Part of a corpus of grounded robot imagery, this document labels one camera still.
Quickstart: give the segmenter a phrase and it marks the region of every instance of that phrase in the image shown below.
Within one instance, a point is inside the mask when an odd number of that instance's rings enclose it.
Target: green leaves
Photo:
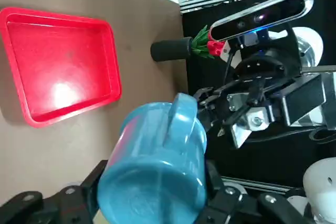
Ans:
[[[208,42],[208,30],[207,25],[196,35],[191,43],[192,48],[198,48],[199,46],[206,46]]]
[[[196,35],[196,37],[191,42],[191,48],[195,55],[201,56],[203,58],[215,59],[212,55],[209,54],[209,49],[207,47],[208,43],[208,26],[203,27],[202,30]]]

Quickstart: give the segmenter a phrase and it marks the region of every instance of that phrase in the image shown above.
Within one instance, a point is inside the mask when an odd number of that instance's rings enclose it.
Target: cable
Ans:
[[[265,137],[265,138],[248,138],[246,140],[246,143],[263,143],[263,142],[272,141],[272,140],[276,140],[282,137],[291,136],[291,135],[295,135],[298,133],[304,133],[304,132],[310,132],[309,139],[314,141],[316,144],[329,144],[331,142],[336,141],[336,131],[328,131],[328,129],[325,126],[321,126],[321,127],[312,127],[312,128],[305,127],[303,129],[299,129],[295,131],[288,131],[288,132],[284,132],[284,133],[281,133],[275,136],[270,136],[270,137]]]
[[[309,133],[309,139],[317,144],[329,144],[336,141],[336,132],[328,131],[325,126],[318,127]]]
[[[230,50],[229,51],[229,56],[227,58],[227,65],[226,65],[226,68],[225,68],[225,72],[224,72],[224,79],[223,79],[223,85],[225,85],[226,83],[226,78],[227,78],[227,74],[229,73],[229,69],[231,67],[231,63],[232,63],[232,59],[233,59],[233,56],[236,54],[236,50]]]
[[[263,142],[268,142],[268,141],[272,141],[272,140],[276,140],[282,137],[286,137],[286,136],[291,136],[291,135],[295,135],[298,133],[303,133],[303,132],[310,132],[316,130],[316,128],[307,128],[304,127],[302,129],[299,130],[295,130],[295,131],[288,131],[288,132],[284,132],[284,133],[280,133],[278,135],[275,136],[270,136],[270,137],[265,137],[265,138],[248,138],[245,142],[246,143],[263,143]]]

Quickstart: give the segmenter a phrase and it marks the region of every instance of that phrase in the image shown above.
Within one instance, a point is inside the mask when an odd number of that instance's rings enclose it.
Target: red tray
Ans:
[[[0,12],[0,32],[31,126],[50,125],[120,98],[107,22],[8,7]]]

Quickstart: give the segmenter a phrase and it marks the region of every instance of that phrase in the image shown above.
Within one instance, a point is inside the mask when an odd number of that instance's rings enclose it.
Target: camera lens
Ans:
[[[245,28],[245,22],[244,21],[239,21],[238,22],[238,24],[237,24],[237,27],[238,27],[238,29],[243,29],[243,28]]]
[[[256,24],[259,24],[259,23],[263,22],[264,20],[265,20],[265,15],[264,14],[258,14],[258,15],[253,17],[253,21]]]

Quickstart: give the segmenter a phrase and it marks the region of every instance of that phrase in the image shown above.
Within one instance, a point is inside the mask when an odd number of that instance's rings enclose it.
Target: table surface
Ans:
[[[120,101],[35,129],[22,117],[0,43],[0,204],[24,190],[54,194],[83,180],[111,154],[125,116],[148,102],[187,92],[184,61],[155,63],[150,45],[182,37],[179,5],[168,0],[0,0],[7,6],[107,20],[114,30],[123,95]]]

